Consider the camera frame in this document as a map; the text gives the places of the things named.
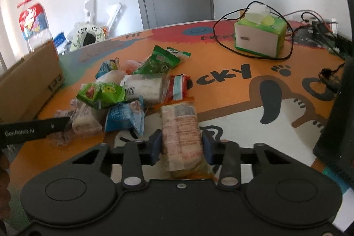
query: table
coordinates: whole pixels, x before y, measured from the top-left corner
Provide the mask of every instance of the table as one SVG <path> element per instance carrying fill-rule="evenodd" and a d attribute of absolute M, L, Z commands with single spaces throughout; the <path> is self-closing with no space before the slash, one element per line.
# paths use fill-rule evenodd
<path fill-rule="evenodd" d="M 335 97 L 319 83 L 317 75 L 324 67 L 336 68 L 341 60 L 313 43 L 295 44 L 293 55 L 283 62 L 238 56 L 215 42 L 214 23 L 203 21 L 145 30 L 61 56 L 65 84 L 39 118 L 52 117 L 57 109 L 68 109 L 80 85 L 94 81 L 105 60 L 118 57 L 121 63 L 130 59 L 142 61 L 155 45 L 191 52 L 191 58 L 172 73 L 191 77 L 193 85 L 188 94 L 195 97 L 202 129 L 243 147 L 265 142 L 334 178 L 344 194 L 335 224 L 345 229 L 354 220 L 354 192 L 312 154 Z M 233 24 L 222 21 L 216 28 L 219 39 L 229 47 L 233 47 Z M 282 56 L 289 51 L 290 43 L 285 43 Z M 116 134 L 77 139 L 61 147 L 46 139 L 25 143 L 11 164 L 13 216 L 9 223 L 17 229 L 27 224 L 19 192 L 29 179 L 98 143 L 113 146 Z M 243 172 L 249 175 L 247 168 Z"/>

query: blue smiley face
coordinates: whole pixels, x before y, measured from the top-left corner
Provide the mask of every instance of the blue smiley face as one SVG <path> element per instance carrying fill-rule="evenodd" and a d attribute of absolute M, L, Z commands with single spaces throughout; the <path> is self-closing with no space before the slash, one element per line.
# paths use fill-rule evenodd
<path fill-rule="evenodd" d="M 213 33 L 213 29 L 207 26 L 198 26 L 182 32 L 184 35 L 198 36 Z"/>

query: green snack package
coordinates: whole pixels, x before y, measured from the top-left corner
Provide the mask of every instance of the green snack package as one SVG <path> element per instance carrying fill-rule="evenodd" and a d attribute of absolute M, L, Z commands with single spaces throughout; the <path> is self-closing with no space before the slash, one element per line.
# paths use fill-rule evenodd
<path fill-rule="evenodd" d="M 105 109 L 125 100 L 125 90 L 121 86 L 109 83 L 89 83 L 77 93 L 76 98 L 94 109 Z"/>
<path fill-rule="evenodd" d="M 160 46 L 155 46 L 151 56 L 133 74 L 167 73 L 181 60 Z"/>
<path fill-rule="evenodd" d="M 166 50 L 172 53 L 174 56 L 177 56 L 181 60 L 181 62 L 185 61 L 192 55 L 192 53 L 186 51 L 179 51 L 173 47 L 167 47 Z"/>

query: silver screw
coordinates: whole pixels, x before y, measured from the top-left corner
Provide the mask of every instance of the silver screw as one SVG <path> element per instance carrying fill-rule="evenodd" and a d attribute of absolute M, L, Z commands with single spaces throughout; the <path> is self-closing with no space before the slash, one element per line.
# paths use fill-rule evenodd
<path fill-rule="evenodd" d="M 184 183 L 179 183 L 179 184 L 177 184 L 177 188 L 178 189 L 185 189 L 185 188 L 187 188 L 187 185 Z"/>
<path fill-rule="evenodd" d="M 141 179 L 139 177 L 132 176 L 124 179 L 125 185 L 136 186 L 139 185 L 140 183 L 141 183 Z"/>
<path fill-rule="evenodd" d="M 235 186 L 238 182 L 239 181 L 235 177 L 225 177 L 221 179 L 221 184 L 225 186 Z"/>

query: human hand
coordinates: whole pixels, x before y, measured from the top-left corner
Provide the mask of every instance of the human hand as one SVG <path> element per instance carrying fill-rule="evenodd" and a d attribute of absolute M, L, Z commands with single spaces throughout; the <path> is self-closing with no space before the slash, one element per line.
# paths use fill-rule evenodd
<path fill-rule="evenodd" d="M 10 217 L 9 202 L 11 199 L 10 192 L 8 192 L 8 185 L 10 183 L 10 177 L 5 171 L 10 167 L 10 162 L 4 153 L 0 150 L 0 219 Z"/>

